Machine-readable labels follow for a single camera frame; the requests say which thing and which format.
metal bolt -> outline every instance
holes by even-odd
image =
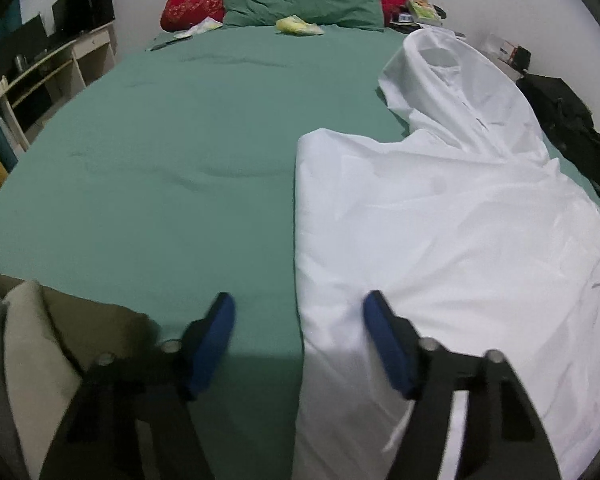
[[[160,350],[165,354],[175,354],[182,348],[182,341],[179,339],[169,339],[160,345]]]
[[[497,365],[503,363],[505,359],[504,354],[500,350],[489,350],[485,355],[489,361]]]
[[[104,354],[101,354],[100,357],[98,357],[96,362],[100,366],[109,366],[115,360],[116,356],[113,355],[111,352],[104,352]]]
[[[421,337],[418,341],[418,345],[427,352],[435,352],[440,348],[440,343],[432,337]]]

desk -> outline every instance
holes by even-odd
[[[24,151],[29,149],[30,143],[45,123],[68,100],[114,67],[111,26],[112,23],[107,23],[56,48],[11,82],[2,78],[0,114],[13,134],[14,141]],[[43,86],[51,97],[52,106],[25,132],[14,110]]]

black bag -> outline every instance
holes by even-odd
[[[562,79],[526,74],[518,88],[551,143],[591,181],[600,197],[600,134],[587,106]]]

green bed sheet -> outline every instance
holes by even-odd
[[[178,337],[219,291],[237,325],[192,415],[219,480],[288,480],[302,372],[299,137],[405,125],[378,75],[404,37],[207,32],[127,57],[65,105],[0,191],[0,272],[147,313]]]

white fabric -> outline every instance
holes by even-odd
[[[296,167],[304,334],[294,480],[384,480],[408,421],[363,327],[380,289],[452,351],[501,349],[564,480],[600,448],[600,211],[549,160],[515,85],[435,30],[404,40],[380,85],[403,142],[317,130]],[[456,394],[440,478],[458,463]]]
[[[37,480],[80,377],[58,346],[40,285],[23,282],[4,301],[7,393],[27,470]]]

